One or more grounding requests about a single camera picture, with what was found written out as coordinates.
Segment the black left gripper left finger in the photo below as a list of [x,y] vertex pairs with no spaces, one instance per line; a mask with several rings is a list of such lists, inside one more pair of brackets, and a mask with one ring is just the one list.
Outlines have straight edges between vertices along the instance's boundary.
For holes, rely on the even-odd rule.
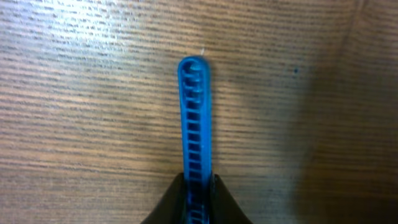
[[141,224],[186,223],[186,193],[184,175],[179,173]]

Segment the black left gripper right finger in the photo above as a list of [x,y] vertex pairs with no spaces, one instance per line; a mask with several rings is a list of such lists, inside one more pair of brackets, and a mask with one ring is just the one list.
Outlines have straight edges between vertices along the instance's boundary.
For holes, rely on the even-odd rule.
[[252,224],[218,174],[213,174],[209,190],[210,224]]

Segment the blue disposable razor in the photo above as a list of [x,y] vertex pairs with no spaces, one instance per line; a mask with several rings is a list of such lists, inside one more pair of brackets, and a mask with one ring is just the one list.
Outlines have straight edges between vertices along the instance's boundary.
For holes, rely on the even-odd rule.
[[202,56],[183,58],[177,69],[183,149],[183,174],[187,186],[186,222],[210,222],[211,70]]

